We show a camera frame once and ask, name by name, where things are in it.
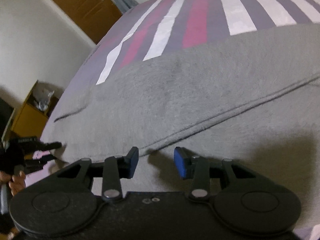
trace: black device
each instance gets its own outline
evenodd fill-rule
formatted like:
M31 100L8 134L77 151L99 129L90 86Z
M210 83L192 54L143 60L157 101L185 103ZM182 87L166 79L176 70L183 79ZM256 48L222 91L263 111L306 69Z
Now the black device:
M15 239L274 239L298 240L298 197L231 160L209 163L176 147L174 162L190 192L128 192L120 179L133 177L139 150L103 163L81 159L18 193L10 215ZM102 196L91 193L102 177ZM210 194L210 178L221 191Z
M33 137L11 139L6 147L0 143L0 171L9 175L18 175L21 170L25 174L43 169L43 166L50 160L56 159L53 155L45 155L37 160L25 160L24 156L35 151L48 151L58 149L60 142L43 143ZM0 191L0 213L5 215L9 212L9 201L12 198L11 190L7 184L1 185Z

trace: wooden door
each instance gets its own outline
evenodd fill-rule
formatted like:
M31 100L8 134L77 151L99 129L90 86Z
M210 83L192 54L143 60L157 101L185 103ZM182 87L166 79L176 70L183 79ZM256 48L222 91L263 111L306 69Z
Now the wooden door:
M95 43L98 43L121 12L111 0L53 0Z

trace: clear plastic bag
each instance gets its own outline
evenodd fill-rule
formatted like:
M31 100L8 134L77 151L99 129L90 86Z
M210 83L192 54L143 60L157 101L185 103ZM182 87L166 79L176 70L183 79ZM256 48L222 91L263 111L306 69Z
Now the clear plastic bag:
M36 99L35 106L40 111L45 111L48 109L48 106L50 104L50 99L52 95L54 94L54 91L49 91L43 84L39 83L34 88L32 95Z

